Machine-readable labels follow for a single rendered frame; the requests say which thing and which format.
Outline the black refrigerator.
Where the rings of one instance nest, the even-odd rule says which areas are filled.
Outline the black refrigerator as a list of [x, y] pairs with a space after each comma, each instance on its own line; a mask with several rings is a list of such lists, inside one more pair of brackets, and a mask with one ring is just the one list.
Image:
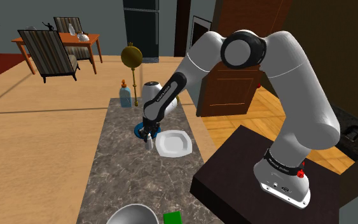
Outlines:
[[127, 42], [142, 52], [143, 63], [159, 62], [159, 0], [123, 0]]

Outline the silver metal bowl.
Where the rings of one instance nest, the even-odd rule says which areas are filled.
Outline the silver metal bowl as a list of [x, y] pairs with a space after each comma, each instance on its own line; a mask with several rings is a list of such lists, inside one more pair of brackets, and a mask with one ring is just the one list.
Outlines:
[[129, 204], [117, 210], [106, 224], [159, 224], [159, 221], [148, 206]]

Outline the gold round standing mirror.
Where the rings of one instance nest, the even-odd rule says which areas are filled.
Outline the gold round standing mirror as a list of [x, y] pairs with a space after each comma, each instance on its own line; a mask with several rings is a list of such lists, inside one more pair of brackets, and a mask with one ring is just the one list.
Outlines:
[[134, 105], [138, 106], [137, 101], [137, 91], [136, 91], [136, 80], [135, 80], [135, 69], [142, 64], [142, 52], [134, 46], [132, 42], [128, 42], [127, 46], [121, 52], [121, 61], [122, 63], [129, 67], [132, 71], [133, 78], [133, 88], [134, 88], [134, 96], [135, 102]]

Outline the dark robot stand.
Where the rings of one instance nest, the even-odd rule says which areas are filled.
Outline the dark robot stand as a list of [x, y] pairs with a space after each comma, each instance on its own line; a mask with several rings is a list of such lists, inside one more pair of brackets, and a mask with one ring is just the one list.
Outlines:
[[339, 224], [339, 174], [305, 159], [310, 203], [298, 209], [261, 189], [253, 167], [268, 138], [244, 127], [193, 176], [190, 192], [224, 224]]

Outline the blue soap dispenser bottle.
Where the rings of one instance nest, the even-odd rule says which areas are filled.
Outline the blue soap dispenser bottle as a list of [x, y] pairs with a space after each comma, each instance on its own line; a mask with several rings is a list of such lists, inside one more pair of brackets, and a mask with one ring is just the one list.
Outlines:
[[123, 108], [131, 108], [132, 107], [132, 96], [130, 88], [127, 87], [125, 80], [121, 81], [121, 88], [120, 88], [120, 104]]

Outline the white square-rimmed plate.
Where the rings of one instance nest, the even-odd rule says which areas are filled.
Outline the white square-rimmed plate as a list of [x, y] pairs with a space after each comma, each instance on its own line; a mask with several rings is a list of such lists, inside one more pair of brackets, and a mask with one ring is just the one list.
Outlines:
[[178, 158], [192, 153], [192, 141], [183, 130], [166, 130], [156, 136], [155, 146], [161, 157]]

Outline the white-framed dark wall picture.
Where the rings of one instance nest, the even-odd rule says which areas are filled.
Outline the white-framed dark wall picture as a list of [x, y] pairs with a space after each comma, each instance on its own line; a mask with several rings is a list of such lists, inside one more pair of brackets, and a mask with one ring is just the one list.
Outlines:
[[212, 22], [198, 16], [193, 16], [192, 30], [191, 30], [191, 39], [190, 47], [192, 47], [200, 37], [206, 32], [210, 31]]

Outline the green box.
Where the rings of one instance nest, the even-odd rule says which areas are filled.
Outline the green box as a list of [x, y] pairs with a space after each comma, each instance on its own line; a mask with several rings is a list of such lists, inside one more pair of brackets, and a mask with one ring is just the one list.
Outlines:
[[165, 213], [163, 215], [163, 224], [182, 224], [181, 212]]

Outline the orange wooden table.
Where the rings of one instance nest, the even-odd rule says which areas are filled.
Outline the orange wooden table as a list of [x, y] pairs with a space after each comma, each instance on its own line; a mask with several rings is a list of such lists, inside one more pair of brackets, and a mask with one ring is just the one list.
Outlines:
[[[89, 54], [90, 54], [90, 60], [92, 63], [92, 67], [93, 67], [93, 71], [95, 74], [97, 74], [97, 70], [96, 70], [96, 65], [95, 65], [95, 60], [93, 57], [93, 52], [92, 52], [92, 46], [93, 44], [97, 45], [97, 50], [99, 53], [99, 58], [100, 58], [100, 62], [103, 63], [102, 60], [102, 54], [101, 54], [101, 50], [100, 50], [100, 44], [99, 44], [99, 34], [88, 34], [89, 40], [88, 41], [80, 41], [76, 36], [72, 36], [69, 33], [63, 33], [60, 32], [59, 33], [60, 38], [62, 40], [62, 44], [64, 46], [79, 46], [79, 47], [87, 47]], [[21, 54], [23, 55], [29, 69], [31, 70], [32, 74], [35, 74], [35, 70], [31, 64], [31, 61], [28, 57], [28, 54], [25, 50], [25, 43], [23, 41], [23, 39], [21, 37], [16, 38], [16, 39], [12, 39], [11, 40], [12, 43], [16, 43], [18, 46], [18, 49], [21, 51]]]

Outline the blue round plate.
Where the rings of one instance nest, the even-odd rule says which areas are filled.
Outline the blue round plate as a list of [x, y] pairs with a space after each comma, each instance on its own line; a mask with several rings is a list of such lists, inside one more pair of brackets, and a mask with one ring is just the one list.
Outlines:
[[[157, 123], [157, 127], [158, 127], [158, 128], [157, 128], [156, 132], [151, 135], [151, 137], [152, 137], [153, 139], [156, 138], [156, 137], [157, 137], [157, 134], [161, 132], [161, 128], [160, 128], [160, 124], [159, 124], [159, 123]], [[139, 139], [144, 139], [144, 136], [142, 136], [142, 135], [139, 133], [139, 131], [140, 131], [140, 130], [143, 130], [143, 129], [144, 129], [144, 127], [143, 127], [143, 123], [142, 123], [142, 122], [141, 122], [141, 123], [138, 123], [138, 124], [135, 126], [135, 128], [134, 128], [134, 134], [135, 134], [135, 136], [138, 137]]]

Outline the brown wooden door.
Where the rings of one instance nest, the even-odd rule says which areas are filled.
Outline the brown wooden door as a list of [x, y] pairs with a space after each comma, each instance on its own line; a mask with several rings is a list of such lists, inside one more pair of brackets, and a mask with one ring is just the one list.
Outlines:
[[[281, 30], [293, 0], [216, 0], [212, 31], [226, 37], [247, 29], [260, 37]], [[234, 70], [218, 63], [202, 79], [196, 115], [246, 114], [263, 73], [258, 66]]]

